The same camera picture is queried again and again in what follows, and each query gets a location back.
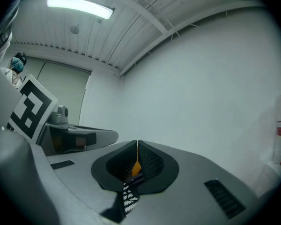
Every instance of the white wall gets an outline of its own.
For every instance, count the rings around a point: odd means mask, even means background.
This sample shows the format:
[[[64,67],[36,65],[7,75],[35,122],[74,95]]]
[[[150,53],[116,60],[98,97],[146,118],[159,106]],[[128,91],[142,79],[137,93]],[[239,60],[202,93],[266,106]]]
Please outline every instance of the white wall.
[[[273,155],[281,34],[262,10],[217,18],[154,51],[121,91],[119,141],[201,154],[254,189]]]
[[[79,125],[118,130],[121,124],[119,76],[99,69],[90,75],[82,102]]]

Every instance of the ceiling light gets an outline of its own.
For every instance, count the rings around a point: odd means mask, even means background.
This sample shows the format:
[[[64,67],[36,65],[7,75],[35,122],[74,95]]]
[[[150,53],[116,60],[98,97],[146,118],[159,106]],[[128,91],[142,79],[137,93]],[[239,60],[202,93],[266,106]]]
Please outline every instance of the ceiling light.
[[[85,0],[47,0],[48,7],[69,8],[109,19],[113,10]]]

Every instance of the vent slot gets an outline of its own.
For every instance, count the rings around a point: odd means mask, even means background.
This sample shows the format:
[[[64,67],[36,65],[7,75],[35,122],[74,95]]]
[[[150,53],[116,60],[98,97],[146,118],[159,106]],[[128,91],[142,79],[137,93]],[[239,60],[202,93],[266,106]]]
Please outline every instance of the vent slot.
[[[204,183],[211,195],[220,205],[228,219],[241,213],[245,207],[229,192],[219,180],[210,180]]]
[[[70,166],[70,165],[73,165],[73,164],[75,164],[73,161],[67,160],[67,161],[60,162],[60,163],[53,163],[53,164],[51,164],[51,167],[53,168],[53,170],[55,170],[55,169],[67,167],[67,166]]]

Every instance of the ceiling beam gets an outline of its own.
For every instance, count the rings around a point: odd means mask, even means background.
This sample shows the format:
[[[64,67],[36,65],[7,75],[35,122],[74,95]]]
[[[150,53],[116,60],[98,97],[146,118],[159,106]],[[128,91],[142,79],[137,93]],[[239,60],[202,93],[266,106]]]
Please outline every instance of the ceiling beam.
[[[103,62],[99,62],[93,58],[59,48],[31,44],[11,44],[9,49],[14,52],[26,53],[26,55],[29,57],[48,59],[54,62],[67,64],[87,71],[100,69],[116,75],[119,75],[120,73],[120,70],[118,68],[107,65]]]
[[[148,11],[141,4],[133,0],[117,0],[117,1],[124,3],[129,8],[133,9],[134,11],[144,16],[148,21],[150,21],[154,26],[156,26],[157,29],[160,30],[162,34],[166,34],[168,32],[165,26],[160,22],[160,20],[157,19],[150,11]]]
[[[120,76],[122,76],[133,64],[135,64],[142,56],[144,56],[146,53],[148,53],[152,48],[154,48],[156,45],[161,43],[163,40],[171,36],[172,34],[176,33],[176,31],[179,31],[180,29],[195,23],[203,18],[215,15],[217,13],[229,11],[236,8],[248,8],[248,7],[265,7],[265,5],[258,1],[243,1],[243,2],[234,2],[229,3],[221,6],[214,7],[212,9],[206,10],[204,12],[201,12],[195,16],[190,17],[189,19],[181,22],[175,28],[167,31],[166,33],[162,34],[158,39],[156,39],[154,42],[152,42],[149,46],[147,46],[145,49],[143,49],[120,73]]]

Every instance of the round ceiling fixture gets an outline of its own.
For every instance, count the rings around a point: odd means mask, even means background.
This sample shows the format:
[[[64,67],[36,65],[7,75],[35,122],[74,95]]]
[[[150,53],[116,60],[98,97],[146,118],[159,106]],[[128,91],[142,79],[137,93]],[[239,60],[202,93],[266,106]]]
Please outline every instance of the round ceiling fixture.
[[[70,31],[73,34],[78,34],[79,33],[79,28],[78,28],[78,26],[71,26],[70,27]]]

